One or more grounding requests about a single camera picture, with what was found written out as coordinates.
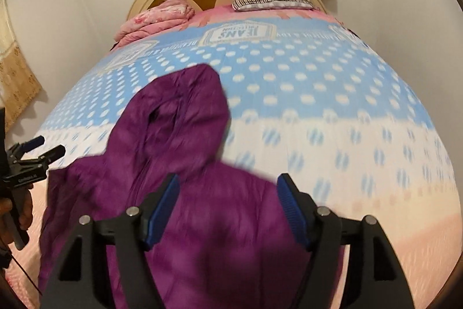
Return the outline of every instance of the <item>pink floral pattern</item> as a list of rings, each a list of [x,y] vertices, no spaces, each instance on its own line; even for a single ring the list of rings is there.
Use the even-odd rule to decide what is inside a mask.
[[[186,23],[193,16],[194,10],[186,0],[166,0],[122,24],[114,37],[118,43],[115,48]]]

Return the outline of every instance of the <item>purple jacket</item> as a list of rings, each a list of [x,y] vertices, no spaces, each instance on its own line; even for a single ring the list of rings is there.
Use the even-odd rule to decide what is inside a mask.
[[[221,82],[208,65],[157,78],[139,91],[104,154],[50,172],[41,288],[80,216],[118,216],[175,172],[177,204],[161,242],[147,253],[166,308],[288,308],[307,253],[291,234],[276,186],[218,160],[228,121]],[[108,265],[116,306],[125,308],[114,250]]]

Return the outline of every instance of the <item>curtain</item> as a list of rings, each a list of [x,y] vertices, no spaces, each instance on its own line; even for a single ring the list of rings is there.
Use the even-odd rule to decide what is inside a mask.
[[[0,0],[0,106],[5,107],[6,131],[41,89],[15,40],[6,0]]]

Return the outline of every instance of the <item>blue clamp handle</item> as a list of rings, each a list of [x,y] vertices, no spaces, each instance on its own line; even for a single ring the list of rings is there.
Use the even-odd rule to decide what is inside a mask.
[[[141,239],[146,251],[161,241],[179,194],[178,175],[168,174],[159,189],[147,195],[141,204]]]

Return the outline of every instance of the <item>bed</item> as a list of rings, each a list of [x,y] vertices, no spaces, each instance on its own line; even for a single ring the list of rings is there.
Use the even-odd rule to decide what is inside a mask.
[[[226,6],[231,0],[189,1],[197,15],[188,24],[116,50],[84,75],[42,125],[46,143],[35,153],[63,144],[66,156],[53,168],[102,153],[142,87],[208,63],[231,111],[221,158],[273,181],[289,172],[301,191],[341,216],[375,215],[416,308],[426,308],[460,256],[462,218],[451,161],[413,90],[320,0],[313,0],[320,11],[243,13]],[[135,0],[128,18],[160,2]],[[31,242],[16,257],[36,277],[46,183],[32,193]],[[16,266],[8,280],[37,306]],[[342,288],[341,279],[333,308]]]

